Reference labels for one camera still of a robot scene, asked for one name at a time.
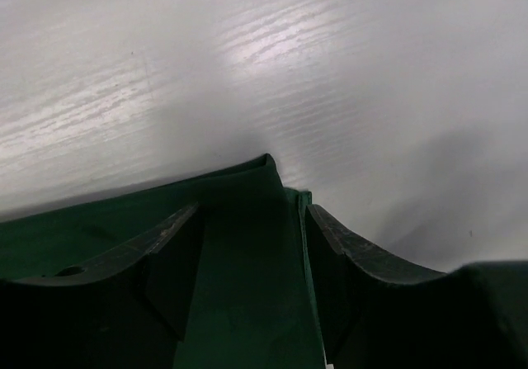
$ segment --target white table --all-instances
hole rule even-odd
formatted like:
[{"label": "white table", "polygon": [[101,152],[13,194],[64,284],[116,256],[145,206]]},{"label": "white table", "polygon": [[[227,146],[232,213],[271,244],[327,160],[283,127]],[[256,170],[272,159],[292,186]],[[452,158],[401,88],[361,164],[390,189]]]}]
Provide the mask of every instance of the white table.
[{"label": "white table", "polygon": [[2,219],[272,153],[438,269],[528,256],[528,0],[0,0]]}]

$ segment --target gray wooden surface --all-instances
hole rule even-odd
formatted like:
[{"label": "gray wooden surface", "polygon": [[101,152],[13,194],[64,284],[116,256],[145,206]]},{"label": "gray wooden surface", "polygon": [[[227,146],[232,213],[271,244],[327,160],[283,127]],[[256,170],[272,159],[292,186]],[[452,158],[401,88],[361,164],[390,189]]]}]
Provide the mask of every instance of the gray wooden surface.
[{"label": "gray wooden surface", "polygon": [[417,263],[528,256],[528,0],[0,0],[2,219],[264,152]]}]

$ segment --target green cloth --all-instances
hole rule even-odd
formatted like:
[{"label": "green cloth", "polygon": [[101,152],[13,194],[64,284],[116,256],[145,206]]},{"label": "green cloth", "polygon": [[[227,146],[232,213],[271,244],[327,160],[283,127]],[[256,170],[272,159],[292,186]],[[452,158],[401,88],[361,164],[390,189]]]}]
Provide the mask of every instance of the green cloth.
[{"label": "green cloth", "polygon": [[0,225],[0,277],[52,275],[199,202],[205,241],[179,369],[321,369],[304,240],[309,193],[266,155],[142,192]]}]

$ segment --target screw hole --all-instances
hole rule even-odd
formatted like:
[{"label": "screw hole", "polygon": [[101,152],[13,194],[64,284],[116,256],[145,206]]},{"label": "screw hole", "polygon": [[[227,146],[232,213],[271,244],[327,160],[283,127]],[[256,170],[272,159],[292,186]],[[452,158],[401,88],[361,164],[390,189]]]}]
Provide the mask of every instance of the screw hole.
[{"label": "screw hole", "polygon": [[71,266],[71,267],[66,267],[62,269],[60,272],[55,274],[55,276],[56,277],[74,276],[76,274],[81,274],[82,272],[85,272],[85,270],[86,269],[84,267]]}]

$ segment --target dark green fabric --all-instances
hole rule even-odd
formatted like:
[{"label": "dark green fabric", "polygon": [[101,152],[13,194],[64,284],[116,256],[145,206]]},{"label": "dark green fabric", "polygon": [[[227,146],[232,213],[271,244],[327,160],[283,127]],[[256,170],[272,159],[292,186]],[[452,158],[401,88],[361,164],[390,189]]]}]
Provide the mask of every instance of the dark green fabric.
[{"label": "dark green fabric", "polygon": [[301,217],[267,155],[204,177],[0,225],[0,277],[55,274],[151,228],[185,204],[206,210],[180,369],[324,367]]}]

